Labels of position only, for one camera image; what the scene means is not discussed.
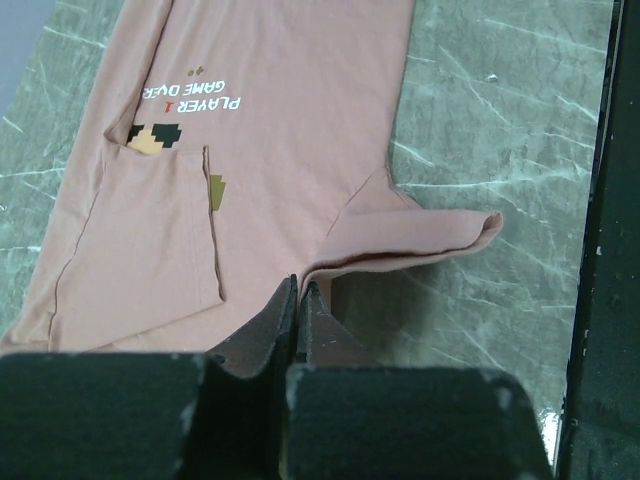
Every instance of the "graphic print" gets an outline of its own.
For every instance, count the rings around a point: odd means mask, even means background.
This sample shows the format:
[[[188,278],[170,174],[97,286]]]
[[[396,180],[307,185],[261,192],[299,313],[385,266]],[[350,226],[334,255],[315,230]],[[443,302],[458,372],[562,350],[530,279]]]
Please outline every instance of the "graphic print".
[[[211,196],[211,211],[217,212],[220,210],[222,204],[222,197],[224,195],[224,187],[227,186],[226,182],[222,181],[222,175],[211,175],[209,182],[209,191]]]
[[[145,129],[144,125],[132,125],[127,146],[140,153],[158,153],[180,140],[182,130],[179,127],[177,123],[155,123],[150,129]]]

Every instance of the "shirt sleeve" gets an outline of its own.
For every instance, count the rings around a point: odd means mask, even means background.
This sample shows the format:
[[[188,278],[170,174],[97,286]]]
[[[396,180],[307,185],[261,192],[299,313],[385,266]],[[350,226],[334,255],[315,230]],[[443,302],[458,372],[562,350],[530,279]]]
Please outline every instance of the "shirt sleeve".
[[[425,210],[391,184],[387,167],[376,170],[338,215],[305,272],[311,280],[355,272],[387,272],[467,255],[500,232],[498,212]]]

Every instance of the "marble surface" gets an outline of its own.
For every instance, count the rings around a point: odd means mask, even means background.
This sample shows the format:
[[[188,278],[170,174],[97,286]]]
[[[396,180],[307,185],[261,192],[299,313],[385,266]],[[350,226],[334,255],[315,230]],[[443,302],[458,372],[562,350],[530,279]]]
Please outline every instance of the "marble surface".
[[[554,449],[611,1],[418,0],[395,182],[426,208],[501,210],[487,250],[334,284],[383,362],[513,373]],[[0,122],[0,334],[16,317],[121,0],[58,1]]]
[[[394,181],[426,208],[501,210],[506,226],[473,257],[334,284],[336,316],[385,363],[514,374],[550,457],[611,9],[611,1],[418,1]]]

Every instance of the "pink t-shirt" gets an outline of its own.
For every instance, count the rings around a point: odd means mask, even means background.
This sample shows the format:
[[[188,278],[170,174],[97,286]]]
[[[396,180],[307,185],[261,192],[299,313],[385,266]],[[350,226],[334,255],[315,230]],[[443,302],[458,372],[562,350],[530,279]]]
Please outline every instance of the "pink t-shirt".
[[[129,0],[13,350],[207,350],[280,281],[471,253],[390,181],[408,0]]]

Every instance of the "t-shirt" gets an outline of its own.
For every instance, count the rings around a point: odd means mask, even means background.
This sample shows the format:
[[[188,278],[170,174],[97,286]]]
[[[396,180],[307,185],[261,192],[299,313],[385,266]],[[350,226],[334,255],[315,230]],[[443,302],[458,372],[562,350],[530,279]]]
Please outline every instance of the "t-shirt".
[[[486,246],[500,214],[423,210],[390,180],[412,10],[128,0],[3,351],[208,350],[288,275]]]

